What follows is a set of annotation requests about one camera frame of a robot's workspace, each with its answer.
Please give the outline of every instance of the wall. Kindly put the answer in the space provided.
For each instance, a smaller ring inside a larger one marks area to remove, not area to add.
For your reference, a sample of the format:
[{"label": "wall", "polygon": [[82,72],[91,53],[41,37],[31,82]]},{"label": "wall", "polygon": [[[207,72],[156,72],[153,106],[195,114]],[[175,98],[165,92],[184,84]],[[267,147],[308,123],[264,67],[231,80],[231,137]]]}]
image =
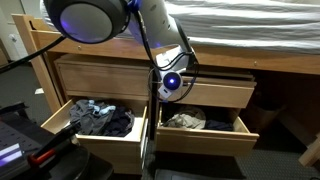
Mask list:
[{"label": "wall", "polygon": [[[20,0],[0,0],[0,38],[10,60],[18,60],[26,55],[26,50],[11,14],[24,14]],[[13,42],[9,35],[13,35],[16,42]]]}]

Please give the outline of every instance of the floor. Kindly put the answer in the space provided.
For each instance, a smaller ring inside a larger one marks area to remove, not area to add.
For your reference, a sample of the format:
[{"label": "floor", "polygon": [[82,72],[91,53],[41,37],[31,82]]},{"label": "floor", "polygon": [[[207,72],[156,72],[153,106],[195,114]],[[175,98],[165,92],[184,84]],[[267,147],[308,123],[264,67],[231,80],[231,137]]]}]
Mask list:
[{"label": "floor", "polygon": [[[0,83],[0,106],[24,101],[29,106],[27,113],[30,119],[38,125],[50,117],[51,112],[44,95],[34,94],[40,85],[30,65],[1,74]],[[150,141],[142,179],[154,179],[157,169],[217,179],[309,180],[314,177],[320,178],[319,171],[314,167],[302,167],[297,161],[304,150],[305,147],[280,123],[274,123],[269,131],[262,134],[252,153],[246,157],[156,153],[154,142]]]}]

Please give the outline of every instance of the drawer front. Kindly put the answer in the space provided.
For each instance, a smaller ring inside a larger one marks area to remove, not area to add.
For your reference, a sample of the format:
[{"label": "drawer front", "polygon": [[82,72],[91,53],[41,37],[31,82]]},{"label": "drawer front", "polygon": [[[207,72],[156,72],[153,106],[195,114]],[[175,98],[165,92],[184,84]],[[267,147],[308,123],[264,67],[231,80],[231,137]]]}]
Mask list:
[{"label": "drawer front", "polygon": [[[76,135],[80,145],[96,156],[110,162],[115,173],[141,174],[147,140],[147,107],[146,102],[130,100],[132,109],[142,121],[135,121],[133,130],[124,138],[106,136]],[[70,120],[69,109],[74,101],[68,101],[59,111],[50,117],[42,128],[52,132],[59,132]]]},{"label": "drawer front", "polygon": [[68,95],[148,99],[147,69],[58,64]]},{"label": "drawer front", "polygon": [[156,130],[156,150],[165,152],[240,156],[248,154],[259,135],[250,133],[236,117],[234,132],[160,127]]},{"label": "drawer front", "polygon": [[[255,85],[256,83],[252,81],[197,78],[189,94],[178,103],[245,108],[251,98]],[[169,100],[181,97],[187,89],[188,87],[182,87]]]}]

